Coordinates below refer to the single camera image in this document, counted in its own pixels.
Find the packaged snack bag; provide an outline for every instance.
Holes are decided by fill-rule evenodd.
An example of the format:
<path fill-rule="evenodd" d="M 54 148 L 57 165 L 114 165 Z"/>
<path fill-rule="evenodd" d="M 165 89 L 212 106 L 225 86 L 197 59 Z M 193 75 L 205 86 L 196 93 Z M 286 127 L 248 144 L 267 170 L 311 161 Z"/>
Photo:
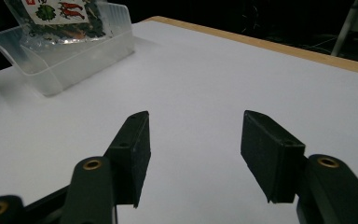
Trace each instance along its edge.
<path fill-rule="evenodd" d="M 111 35 L 99 9 L 106 0 L 5 0 L 24 32 L 21 44 L 43 51 Z"/>

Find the dark background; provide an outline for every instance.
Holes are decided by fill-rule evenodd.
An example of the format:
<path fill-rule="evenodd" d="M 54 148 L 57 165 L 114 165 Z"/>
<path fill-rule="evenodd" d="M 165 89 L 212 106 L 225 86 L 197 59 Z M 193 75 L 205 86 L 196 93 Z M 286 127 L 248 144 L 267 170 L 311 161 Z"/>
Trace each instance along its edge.
<path fill-rule="evenodd" d="M 163 16 L 257 38 L 274 34 L 285 42 L 306 42 L 314 35 L 337 35 L 352 0 L 108 0 L 127 6 L 131 22 Z M 0 0 L 0 31 L 17 26 Z M 10 63 L 0 52 L 0 70 Z"/>

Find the clear plastic container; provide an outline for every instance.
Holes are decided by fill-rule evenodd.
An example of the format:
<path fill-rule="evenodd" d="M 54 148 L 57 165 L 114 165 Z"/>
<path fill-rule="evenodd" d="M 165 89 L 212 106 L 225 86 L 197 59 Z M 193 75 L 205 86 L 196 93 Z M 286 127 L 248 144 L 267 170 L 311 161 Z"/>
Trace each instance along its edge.
<path fill-rule="evenodd" d="M 125 6 L 104 3 L 113 37 L 86 43 L 59 45 L 43 52 L 20 44 L 20 26 L 0 32 L 0 51 L 45 96 L 55 95 L 134 52 L 131 19 Z"/>

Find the white tabletop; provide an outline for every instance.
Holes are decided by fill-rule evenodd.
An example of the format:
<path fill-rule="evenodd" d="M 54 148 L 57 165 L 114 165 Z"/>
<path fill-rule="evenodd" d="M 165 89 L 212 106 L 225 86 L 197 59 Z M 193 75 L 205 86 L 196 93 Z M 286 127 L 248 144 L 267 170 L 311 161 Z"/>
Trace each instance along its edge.
<path fill-rule="evenodd" d="M 120 224 L 298 223 L 296 202 L 267 203 L 241 157 L 247 109 L 358 176 L 358 73 L 155 21 L 132 28 L 132 55 L 53 97 L 0 71 L 0 195 L 29 204 L 68 185 L 144 110 L 152 157 Z"/>

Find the wooden table edge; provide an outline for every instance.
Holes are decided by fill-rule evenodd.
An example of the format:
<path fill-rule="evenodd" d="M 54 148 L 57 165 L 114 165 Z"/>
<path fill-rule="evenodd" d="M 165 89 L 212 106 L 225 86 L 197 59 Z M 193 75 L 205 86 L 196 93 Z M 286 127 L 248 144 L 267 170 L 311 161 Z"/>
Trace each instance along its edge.
<path fill-rule="evenodd" d="M 174 19 L 170 19 L 170 18 L 166 18 L 166 17 L 155 16 L 155 17 L 150 17 L 144 21 L 162 22 L 162 23 L 166 23 L 169 25 L 185 28 L 188 30 L 193 30 L 193 31 L 202 32 L 202 33 L 205 33 L 208 35 L 215 35 L 215 36 L 223 37 L 223 38 L 238 41 L 238 42 L 241 42 L 244 44 L 256 46 L 256 47 L 259 47 L 262 49 L 269 49 L 269 50 L 273 50 L 276 52 L 296 56 L 298 58 L 314 61 L 316 63 L 324 63 L 324 64 L 328 64 L 331 66 L 335 66 L 338 68 L 342 68 L 342 69 L 346 69 L 346 70 L 358 73 L 358 62 L 344 59 L 344 58 L 339 58 L 339 57 L 335 57 L 335 56 L 331 56 L 331 55 L 317 53 L 317 52 L 313 52 L 313 51 L 309 51 L 309 50 L 305 50 L 305 49 L 298 49 L 298 48 L 294 48 L 294 47 L 290 47 L 290 46 L 285 46 L 282 44 L 273 43 L 273 42 L 270 42 L 267 40 L 257 39 L 257 38 L 253 38 L 253 37 L 246 36 L 246 35 L 238 35 L 238 34 L 234 34 L 231 32 L 222 31 L 222 30 L 218 30 L 218 29 L 214 29 L 214 28 L 210 28 L 210 27 L 206 27 L 206 26 L 201 26 L 201 25 L 193 24 L 193 23 L 186 22 L 186 21 L 174 20 Z"/>

